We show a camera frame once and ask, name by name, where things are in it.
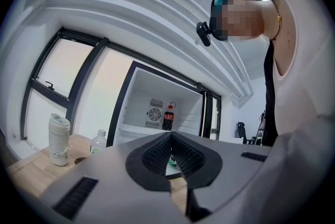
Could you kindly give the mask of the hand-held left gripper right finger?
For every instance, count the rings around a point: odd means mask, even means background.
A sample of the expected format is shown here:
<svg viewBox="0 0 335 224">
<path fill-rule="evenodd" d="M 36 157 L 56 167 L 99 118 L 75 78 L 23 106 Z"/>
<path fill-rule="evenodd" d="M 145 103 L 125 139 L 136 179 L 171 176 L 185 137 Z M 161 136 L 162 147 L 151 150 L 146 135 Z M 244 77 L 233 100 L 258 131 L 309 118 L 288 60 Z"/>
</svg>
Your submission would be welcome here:
<svg viewBox="0 0 335 224">
<path fill-rule="evenodd" d="M 172 155 L 187 182 L 186 212 L 171 222 L 276 222 L 261 174 L 270 148 L 171 133 Z"/>
</svg>

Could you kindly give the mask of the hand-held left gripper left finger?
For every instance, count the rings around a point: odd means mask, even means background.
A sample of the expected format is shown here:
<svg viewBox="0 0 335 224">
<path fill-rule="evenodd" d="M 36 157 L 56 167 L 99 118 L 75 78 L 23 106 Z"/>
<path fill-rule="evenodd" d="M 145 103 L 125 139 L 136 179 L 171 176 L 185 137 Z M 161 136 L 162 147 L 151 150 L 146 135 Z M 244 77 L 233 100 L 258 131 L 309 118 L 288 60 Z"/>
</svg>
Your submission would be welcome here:
<svg viewBox="0 0 335 224">
<path fill-rule="evenodd" d="M 41 200 L 69 224 L 188 224 L 165 176 L 168 133 L 103 149 L 53 182 Z"/>
</svg>

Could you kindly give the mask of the clear water bottle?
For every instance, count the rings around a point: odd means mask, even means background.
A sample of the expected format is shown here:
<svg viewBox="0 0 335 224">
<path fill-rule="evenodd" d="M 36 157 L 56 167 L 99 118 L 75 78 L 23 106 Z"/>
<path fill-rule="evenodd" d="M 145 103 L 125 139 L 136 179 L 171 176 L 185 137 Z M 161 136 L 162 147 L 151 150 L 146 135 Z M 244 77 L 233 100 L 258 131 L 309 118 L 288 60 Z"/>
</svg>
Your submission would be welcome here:
<svg viewBox="0 0 335 224">
<path fill-rule="evenodd" d="M 103 129 L 99 129 L 97 132 L 97 136 L 95 136 L 91 140 L 90 152 L 91 154 L 98 152 L 101 149 L 106 148 L 107 139 L 106 139 L 106 131 Z"/>
</svg>

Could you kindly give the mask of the dark cola bottle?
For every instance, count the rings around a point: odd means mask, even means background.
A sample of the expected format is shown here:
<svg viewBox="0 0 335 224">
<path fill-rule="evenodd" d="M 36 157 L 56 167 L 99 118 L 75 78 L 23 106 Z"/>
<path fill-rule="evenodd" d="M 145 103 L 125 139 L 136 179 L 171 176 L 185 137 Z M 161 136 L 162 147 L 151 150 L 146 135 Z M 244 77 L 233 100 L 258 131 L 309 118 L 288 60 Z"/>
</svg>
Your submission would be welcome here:
<svg viewBox="0 0 335 224">
<path fill-rule="evenodd" d="M 173 106 L 168 105 L 167 111 L 164 114 L 162 129 L 171 131 L 174 120 Z"/>
</svg>

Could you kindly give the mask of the black mini fridge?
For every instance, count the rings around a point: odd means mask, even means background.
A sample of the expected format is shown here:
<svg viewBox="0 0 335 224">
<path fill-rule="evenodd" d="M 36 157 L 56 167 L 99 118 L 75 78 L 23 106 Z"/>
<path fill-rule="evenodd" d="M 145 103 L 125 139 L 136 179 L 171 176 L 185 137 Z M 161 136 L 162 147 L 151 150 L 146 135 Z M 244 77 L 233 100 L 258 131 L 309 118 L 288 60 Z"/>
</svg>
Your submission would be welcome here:
<svg viewBox="0 0 335 224">
<path fill-rule="evenodd" d="M 162 129 L 168 105 L 173 106 L 174 112 L 171 131 L 218 140 L 221 115 L 218 95 L 133 61 L 116 101 L 107 146 L 171 132 Z"/>
</svg>

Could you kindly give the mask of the black office chair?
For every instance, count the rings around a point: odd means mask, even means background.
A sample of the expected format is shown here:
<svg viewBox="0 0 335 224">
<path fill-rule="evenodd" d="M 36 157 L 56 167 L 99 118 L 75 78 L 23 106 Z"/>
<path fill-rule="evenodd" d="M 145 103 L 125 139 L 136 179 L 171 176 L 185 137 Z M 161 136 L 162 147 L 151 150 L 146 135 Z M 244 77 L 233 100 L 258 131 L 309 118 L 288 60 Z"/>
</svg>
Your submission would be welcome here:
<svg viewBox="0 0 335 224">
<path fill-rule="evenodd" d="M 237 122 L 237 134 L 239 138 L 243 140 L 243 144 L 251 144 L 255 145 L 255 139 L 256 137 L 252 137 L 251 139 L 248 139 L 245 134 L 245 127 L 243 122 Z"/>
</svg>

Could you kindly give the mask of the person's body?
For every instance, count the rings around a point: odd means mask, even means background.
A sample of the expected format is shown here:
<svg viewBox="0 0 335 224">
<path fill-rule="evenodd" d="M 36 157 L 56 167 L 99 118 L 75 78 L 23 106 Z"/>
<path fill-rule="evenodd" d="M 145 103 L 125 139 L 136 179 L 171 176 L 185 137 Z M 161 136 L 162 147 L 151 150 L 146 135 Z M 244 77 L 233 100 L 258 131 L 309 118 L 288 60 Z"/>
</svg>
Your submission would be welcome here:
<svg viewBox="0 0 335 224">
<path fill-rule="evenodd" d="M 221 41 L 269 39 L 263 145 L 335 115 L 335 21 L 323 0 L 212 0 L 209 29 Z"/>
</svg>

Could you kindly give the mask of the black framed window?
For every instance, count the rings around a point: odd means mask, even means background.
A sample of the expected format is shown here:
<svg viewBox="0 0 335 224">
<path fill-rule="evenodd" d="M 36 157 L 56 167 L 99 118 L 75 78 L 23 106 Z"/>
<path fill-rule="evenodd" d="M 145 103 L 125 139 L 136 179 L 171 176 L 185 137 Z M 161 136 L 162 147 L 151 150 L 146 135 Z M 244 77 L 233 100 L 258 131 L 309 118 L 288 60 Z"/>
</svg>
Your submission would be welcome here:
<svg viewBox="0 0 335 224">
<path fill-rule="evenodd" d="M 124 79 L 133 61 L 195 86 L 175 70 L 109 41 L 61 28 L 41 52 L 24 93 L 20 135 L 38 149 L 48 145 L 48 121 L 56 113 L 70 122 L 70 134 L 108 136 Z"/>
</svg>

